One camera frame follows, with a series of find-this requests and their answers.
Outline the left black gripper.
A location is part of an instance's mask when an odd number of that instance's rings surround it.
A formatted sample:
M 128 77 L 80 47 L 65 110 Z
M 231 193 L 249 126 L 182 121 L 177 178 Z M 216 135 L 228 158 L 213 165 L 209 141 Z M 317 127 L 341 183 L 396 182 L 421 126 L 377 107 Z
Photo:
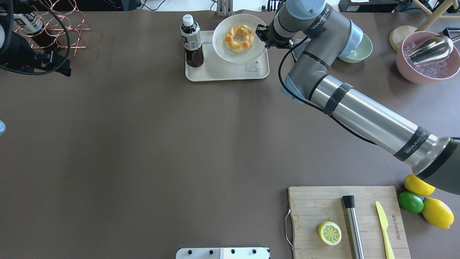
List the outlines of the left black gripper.
M 28 41 L 13 31 L 14 14 L 33 11 L 32 0 L 1 1 L 1 69 L 10 72 L 33 72 L 29 68 L 37 63 L 40 53 L 34 51 Z

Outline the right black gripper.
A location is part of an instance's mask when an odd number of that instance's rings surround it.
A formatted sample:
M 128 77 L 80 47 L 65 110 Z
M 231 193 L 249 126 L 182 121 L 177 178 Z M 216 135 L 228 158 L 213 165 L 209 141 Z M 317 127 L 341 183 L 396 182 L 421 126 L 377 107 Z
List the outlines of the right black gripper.
M 266 43 L 266 48 L 276 47 L 277 49 L 290 49 L 293 46 L 292 38 L 294 31 L 287 30 L 281 24 L 262 25 L 258 24 L 255 34 L 260 41 Z

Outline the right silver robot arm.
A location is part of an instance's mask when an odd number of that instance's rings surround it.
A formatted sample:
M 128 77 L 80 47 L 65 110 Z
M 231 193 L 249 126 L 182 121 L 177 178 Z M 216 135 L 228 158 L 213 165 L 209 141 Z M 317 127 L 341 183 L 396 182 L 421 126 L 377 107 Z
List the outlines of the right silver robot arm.
M 362 41 L 363 31 L 325 0 L 286 0 L 269 25 L 255 34 L 269 49 L 293 51 L 298 33 L 309 40 L 280 90 L 287 97 L 317 108 L 367 142 L 381 146 L 412 168 L 413 174 L 446 192 L 460 193 L 459 142 L 437 137 L 328 74 L 337 57 Z

